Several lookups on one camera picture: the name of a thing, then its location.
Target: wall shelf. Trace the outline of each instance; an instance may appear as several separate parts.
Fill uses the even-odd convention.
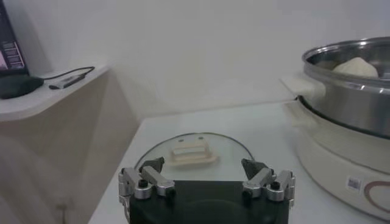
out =
[[[96,69],[89,73],[85,79],[66,89],[51,90],[49,89],[49,85],[53,82],[75,75],[77,74],[76,72],[57,79],[47,80],[43,86],[25,96],[7,100],[0,99],[0,122],[16,121],[37,115],[108,71],[108,66],[100,65],[95,67]],[[55,74],[40,75],[40,77],[50,77],[52,75]]]

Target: steamed bun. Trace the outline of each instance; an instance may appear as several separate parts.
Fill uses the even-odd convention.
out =
[[[342,72],[361,77],[378,78],[377,69],[364,61],[364,59],[356,57],[343,64],[337,65],[334,68],[335,72]]]

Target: label sticker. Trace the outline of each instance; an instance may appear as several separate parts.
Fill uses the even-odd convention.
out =
[[[358,178],[348,176],[346,182],[346,188],[355,192],[360,192],[362,181]]]

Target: glass pot lid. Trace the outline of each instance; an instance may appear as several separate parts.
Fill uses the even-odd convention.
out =
[[[164,157],[161,174],[170,180],[246,181],[242,159],[254,160],[237,140],[216,133],[189,133],[163,141],[137,162]]]

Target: monitor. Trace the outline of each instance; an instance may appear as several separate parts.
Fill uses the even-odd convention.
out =
[[[0,0],[0,77],[12,74],[28,74],[28,70],[4,3]]]

